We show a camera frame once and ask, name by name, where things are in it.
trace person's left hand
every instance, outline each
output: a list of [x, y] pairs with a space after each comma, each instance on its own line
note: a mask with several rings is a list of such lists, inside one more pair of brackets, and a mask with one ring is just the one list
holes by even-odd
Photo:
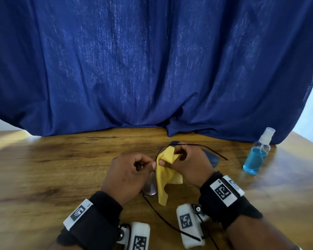
[[111, 161], [101, 191], [123, 206], [138, 195], [155, 167], [156, 162], [145, 154], [123, 153]]

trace wooden table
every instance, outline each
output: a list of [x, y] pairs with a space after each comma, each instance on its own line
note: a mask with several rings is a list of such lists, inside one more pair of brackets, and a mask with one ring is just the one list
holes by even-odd
[[[204, 144], [226, 156], [229, 161], [221, 159], [217, 169], [229, 175], [295, 244], [313, 249], [313, 143], [291, 133], [272, 147], [260, 173], [251, 176], [241, 168], [251, 144], [196, 134], [168, 138], [160, 128], [0, 140], [7, 145], [0, 149], [0, 249], [46, 249], [68, 214], [100, 189], [112, 158], [132, 151], [154, 158], [172, 140]], [[167, 221], [178, 226], [177, 206], [197, 203], [199, 190], [185, 182], [167, 185], [166, 192], [166, 207], [158, 204], [157, 197], [149, 200]], [[150, 250], [184, 249], [179, 233], [159, 219], [141, 195], [124, 206], [121, 221], [149, 223]], [[208, 226], [220, 249], [229, 249], [220, 225]], [[206, 242], [200, 249], [215, 249], [210, 239]]]

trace hand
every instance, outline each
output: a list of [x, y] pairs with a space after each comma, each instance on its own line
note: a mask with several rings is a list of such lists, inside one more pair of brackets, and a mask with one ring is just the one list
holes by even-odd
[[175, 154], [183, 154], [173, 164], [159, 160], [163, 167], [172, 168], [192, 185], [200, 188], [216, 172], [204, 151], [198, 146], [187, 146], [185, 142], [175, 146]]
[[138, 195], [155, 167], [156, 162], [145, 154], [123, 153], [111, 161], [101, 191], [123, 206]]

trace blue liquid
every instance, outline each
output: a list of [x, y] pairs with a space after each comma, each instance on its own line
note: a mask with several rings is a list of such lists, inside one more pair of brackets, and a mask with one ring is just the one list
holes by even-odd
[[256, 175], [267, 155], [268, 153], [263, 149], [253, 147], [243, 164], [243, 170], [248, 174]]

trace curtain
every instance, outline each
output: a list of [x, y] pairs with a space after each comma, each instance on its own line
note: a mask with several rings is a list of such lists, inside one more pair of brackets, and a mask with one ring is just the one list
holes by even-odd
[[313, 0], [0, 0], [0, 119], [277, 144], [313, 86]]

